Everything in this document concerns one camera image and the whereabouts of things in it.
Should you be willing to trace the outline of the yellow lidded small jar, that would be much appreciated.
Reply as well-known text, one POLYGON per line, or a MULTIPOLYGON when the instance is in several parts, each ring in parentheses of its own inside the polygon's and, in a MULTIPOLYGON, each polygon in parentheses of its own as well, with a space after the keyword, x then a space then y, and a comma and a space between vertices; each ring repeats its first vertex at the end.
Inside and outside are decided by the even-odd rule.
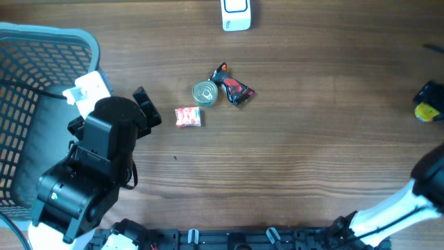
POLYGON ((437 122, 441 113, 429 104, 421 102, 415 107, 414 115, 422 122, 437 122))

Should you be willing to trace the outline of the red snack packet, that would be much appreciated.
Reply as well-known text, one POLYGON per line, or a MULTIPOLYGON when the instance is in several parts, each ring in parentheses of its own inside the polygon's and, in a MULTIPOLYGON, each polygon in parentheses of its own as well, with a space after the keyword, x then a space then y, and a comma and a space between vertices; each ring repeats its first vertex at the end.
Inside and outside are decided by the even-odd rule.
POLYGON ((201 126, 200 108, 199 107, 185 107, 175 109, 176 126, 201 126))

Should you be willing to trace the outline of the round metal tin can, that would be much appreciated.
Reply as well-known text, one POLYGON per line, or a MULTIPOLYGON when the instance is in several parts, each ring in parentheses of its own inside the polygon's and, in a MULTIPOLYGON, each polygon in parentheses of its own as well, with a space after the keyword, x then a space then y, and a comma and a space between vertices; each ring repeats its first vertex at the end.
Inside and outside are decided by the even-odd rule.
POLYGON ((212 106, 218 97, 218 88, 210 80, 197 82, 192 89, 192 96, 199 106, 212 106))

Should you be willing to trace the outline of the black and clear foil pouch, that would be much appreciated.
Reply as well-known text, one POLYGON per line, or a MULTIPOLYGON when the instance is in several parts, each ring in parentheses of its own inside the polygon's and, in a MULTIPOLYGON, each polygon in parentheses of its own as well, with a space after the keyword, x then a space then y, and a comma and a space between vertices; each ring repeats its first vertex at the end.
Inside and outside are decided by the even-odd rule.
POLYGON ((235 78, 228 76, 228 66, 223 62, 210 76, 210 81, 222 87, 228 101, 234 106, 238 106, 255 94, 255 91, 239 82, 235 78))

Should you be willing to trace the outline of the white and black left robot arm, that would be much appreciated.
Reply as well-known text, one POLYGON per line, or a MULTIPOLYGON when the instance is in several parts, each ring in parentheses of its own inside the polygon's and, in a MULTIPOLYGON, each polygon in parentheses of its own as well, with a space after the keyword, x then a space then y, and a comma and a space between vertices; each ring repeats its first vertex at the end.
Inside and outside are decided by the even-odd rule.
POLYGON ((39 177, 28 230, 33 249, 84 249, 120 189, 134 188, 136 141, 161 124, 144 88, 133 97, 99 99, 68 125, 77 137, 69 153, 39 177))

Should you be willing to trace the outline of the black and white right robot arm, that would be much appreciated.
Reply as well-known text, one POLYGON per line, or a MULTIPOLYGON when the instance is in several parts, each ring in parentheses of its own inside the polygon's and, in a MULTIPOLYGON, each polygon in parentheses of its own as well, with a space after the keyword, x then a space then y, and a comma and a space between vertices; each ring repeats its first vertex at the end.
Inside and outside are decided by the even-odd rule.
POLYGON ((326 249, 374 249, 388 236, 443 216, 443 145, 423 156, 410 181, 367 210, 339 217, 327 230, 326 249))

